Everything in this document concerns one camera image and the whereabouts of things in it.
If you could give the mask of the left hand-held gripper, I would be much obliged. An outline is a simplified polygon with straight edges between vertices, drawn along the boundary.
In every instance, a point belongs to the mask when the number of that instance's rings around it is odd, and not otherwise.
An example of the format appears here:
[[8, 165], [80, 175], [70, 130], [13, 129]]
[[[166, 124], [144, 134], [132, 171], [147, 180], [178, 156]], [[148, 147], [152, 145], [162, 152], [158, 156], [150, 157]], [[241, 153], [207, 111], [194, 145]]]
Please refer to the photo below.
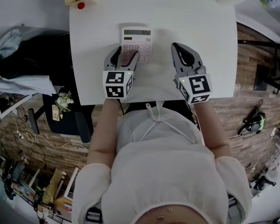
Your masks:
[[133, 72], [139, 59], [139, 52], [121, 53], [121, 46], [113, 49], [105, 58], [103, 88], [106, 98], [126, 99], [133, 86]]

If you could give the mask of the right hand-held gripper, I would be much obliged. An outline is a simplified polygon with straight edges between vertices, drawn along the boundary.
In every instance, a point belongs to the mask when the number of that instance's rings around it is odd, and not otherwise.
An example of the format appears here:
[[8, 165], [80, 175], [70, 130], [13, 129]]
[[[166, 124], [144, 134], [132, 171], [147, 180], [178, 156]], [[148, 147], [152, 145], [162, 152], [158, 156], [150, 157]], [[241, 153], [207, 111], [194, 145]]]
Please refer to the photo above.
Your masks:
[[212, 93], [210, 74], [206, 73], [200, 55], [190, 47], [174, 42], [171, 44], [175, 83], [189, 105], [206, 102]]

